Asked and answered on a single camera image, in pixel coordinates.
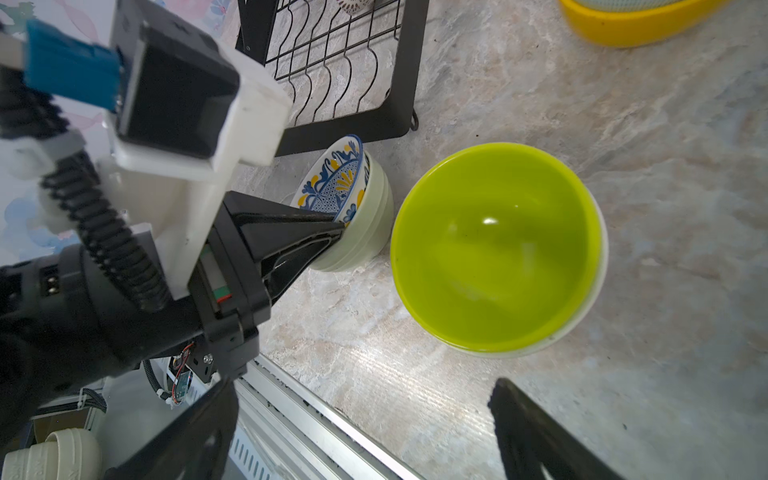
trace marble countertop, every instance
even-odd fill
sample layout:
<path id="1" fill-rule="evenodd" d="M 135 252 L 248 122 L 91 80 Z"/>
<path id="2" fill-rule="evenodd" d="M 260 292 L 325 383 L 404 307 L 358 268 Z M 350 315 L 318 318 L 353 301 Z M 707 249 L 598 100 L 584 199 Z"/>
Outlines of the marble countertop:
<path id="1" fill-rule="evenodd" d="M 353 272 L 305 272 L 260 327 L 263 353 L 426 478 L 503 478 L 499 376 L 626 478 L 765 478 L 767 45 L 764 0 L 631 50 L 585 43 L 555 0 L 431 0 L 421 127 L 366 145 L 396 207 L 462 148 L 541 148 L 604 212 L 600 298 L 552 347 L 479 359 L 411 318 L 387 246 Z M 283 201 L 318 155 L 241 166 L 233 189 Z"/>

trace lime green bowl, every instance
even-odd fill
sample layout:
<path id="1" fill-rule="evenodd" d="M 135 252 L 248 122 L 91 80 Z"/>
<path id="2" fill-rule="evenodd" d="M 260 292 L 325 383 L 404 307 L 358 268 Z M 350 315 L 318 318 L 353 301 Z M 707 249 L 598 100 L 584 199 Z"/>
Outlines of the lime green bowl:
<path id="1" fill-rule="evenodd" d="M 397 291 L 428 332 L 469 353 L 524 355 L 597 298 L 607 233 L 589 190 L 551 155 L 485 144 L 437 164 L 392 232 Z"/>

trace wire rack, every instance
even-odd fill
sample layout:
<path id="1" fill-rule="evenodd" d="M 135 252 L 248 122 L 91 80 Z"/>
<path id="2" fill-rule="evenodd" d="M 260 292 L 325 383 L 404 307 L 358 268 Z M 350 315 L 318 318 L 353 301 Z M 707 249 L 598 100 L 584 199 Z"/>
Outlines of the wire rack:
<path id="1" fill-rule="evenodd" d="M 429 0 L 377 0 L 355 14 L 337 0 L 240 0 L 237 47 L 293 99 L 277 154 L 319 150 L 419 126 L 413 99 Z"/>

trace blue and yellow patterned bowl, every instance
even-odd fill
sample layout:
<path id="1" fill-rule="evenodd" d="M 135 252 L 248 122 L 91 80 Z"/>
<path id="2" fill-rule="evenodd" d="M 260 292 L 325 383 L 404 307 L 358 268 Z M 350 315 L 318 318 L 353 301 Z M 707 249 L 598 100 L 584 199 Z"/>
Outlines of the blue and yellow patterned bowl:
<path id="1" fill-rule="evenodd" d="M 356 135 L 339 139 L 326 150 L 301 182 L 291 207 L 336 215 L 349 224 L 366 194 L 370 160 Z"/>

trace red wire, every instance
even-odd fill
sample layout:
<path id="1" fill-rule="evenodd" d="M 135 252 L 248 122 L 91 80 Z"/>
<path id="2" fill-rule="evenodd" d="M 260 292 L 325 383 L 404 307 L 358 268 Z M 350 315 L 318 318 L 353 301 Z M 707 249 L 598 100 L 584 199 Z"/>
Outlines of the red wire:
<path id="1" fill-rule="evenodd" d="M 171 387 L 171 389 L 170 389 L 170 398 L 171 398 L 171 399 L 174 401 L 174 403 L 175 403 L 176 405 L 178 405 L 178 404 L 180 404 L 180 403 L 181 403 L 181 402 L 177 402 L 177 401 L 176 401 L 176 384 L 177 384 L 177 383 L 178 383 L 178 381 L 179 381 L 179 376 L 181 375 L 181 370 L 183 370 L 183 369 L 184 369 L 184 367 L 185 367 L 185 366 L 186 366 L 186 364 L 187 364 L 187 360 L 188 360 L 188 359 L 189 359 L 189 357 L 190 357 L 190 353 L 188 352 L 188 350 L 190 349 L 190 347 L 192 347 L 192 345 L 194 345 L 194 342 L 192 342 L 192 343 L 190 343 L 189 345 L 185 346 L 185 347 L 184 347 L 184 349 L 183 349 L 183 350 L 181 350 L 181 356 L 182 356 L 182 358 L 183 358 L 184 360 L 181 362 L 181 366 L 180 366 L 180 367 L 179 367 L 179 369 L 176 371 L 176 378 L 174 378 L 174 386 L 173 386 L 173 387 Z"/>

